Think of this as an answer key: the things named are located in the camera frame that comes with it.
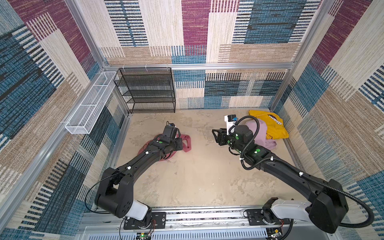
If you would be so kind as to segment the magenta cloth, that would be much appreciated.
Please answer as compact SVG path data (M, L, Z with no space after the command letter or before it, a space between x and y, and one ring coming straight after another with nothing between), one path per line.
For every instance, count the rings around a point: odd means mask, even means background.
M182 149L182 151L184 151L185 153L189 152L189 151L192 149L191 137L190 137L189 135L183 135L183 134L181 134L181 139L182 139L182 144L183 144L183 149ZM140 148L140 150L138 151L138 155L141 154L144 150L147 149L147 147L149 146L149 143L150 143L150 142L151 142L151 140L147 141L147 142L143 145L143 147ZM175 154L176 154L176 151L174 151L174 152L172 152L172 153L169 153L169 154L166 155L164 158L162 158L162 159L160 160L160 162L172 158Z

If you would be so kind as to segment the light pink cloth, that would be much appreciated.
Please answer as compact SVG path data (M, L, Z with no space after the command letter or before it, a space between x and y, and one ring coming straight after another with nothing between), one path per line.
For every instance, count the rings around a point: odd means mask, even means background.
M269 150L274 149L277 146L277 142L275 140L267 139L267 124L263 120L258 119L258 121L260 127L259 132L254 140L255 144L267 148ZM248 126L248 128L253 132L253 134L256 132L257 124L254 120L247 121L246 126Z

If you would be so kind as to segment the yellow cloth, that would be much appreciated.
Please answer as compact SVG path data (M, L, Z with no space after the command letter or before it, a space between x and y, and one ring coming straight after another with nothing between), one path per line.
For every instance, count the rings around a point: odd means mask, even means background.
M256 117L266 123L267 140L278 140L289 138L289 133L284 127L283 119L279 115L271 112L249 110L249 115Z

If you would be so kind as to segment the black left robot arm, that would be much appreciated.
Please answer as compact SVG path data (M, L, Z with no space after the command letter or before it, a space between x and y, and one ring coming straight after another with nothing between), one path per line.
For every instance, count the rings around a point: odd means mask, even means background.
M134 199L134 184L153 164L169 158L183 149L180 130L167 124L162 134L128 163L103 172L95 197L95 205L118 218L129 217L142 221L150 207Z

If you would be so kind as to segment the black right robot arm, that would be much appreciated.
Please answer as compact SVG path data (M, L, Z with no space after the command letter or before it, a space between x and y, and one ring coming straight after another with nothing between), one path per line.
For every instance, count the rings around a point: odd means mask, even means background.
M238 155L244 154L240 158L244 169L262 170L298 191L310 202L304 210L310 221L326 233L335 233L349 210L342 185L333 179L325 181L311 176L254 142L248 144L252 131L247 126L236 129L230 135L226 129L213 130L216 143L228 146Z

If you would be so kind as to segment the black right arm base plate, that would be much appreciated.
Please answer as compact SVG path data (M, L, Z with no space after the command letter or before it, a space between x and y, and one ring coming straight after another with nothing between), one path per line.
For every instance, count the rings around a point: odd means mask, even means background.
M271 210L263 209L247 209L243 211L243 217L245 217L250 226L261 225L289 225L290 219L279 219L273 214Z

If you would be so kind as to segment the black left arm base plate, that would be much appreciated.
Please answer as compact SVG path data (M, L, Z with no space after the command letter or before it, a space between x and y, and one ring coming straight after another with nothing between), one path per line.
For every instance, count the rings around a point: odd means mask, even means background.
M166 212L152 212L151 215L143 221L129 218L124 221L124 230L151 230L164 229L167 220Z

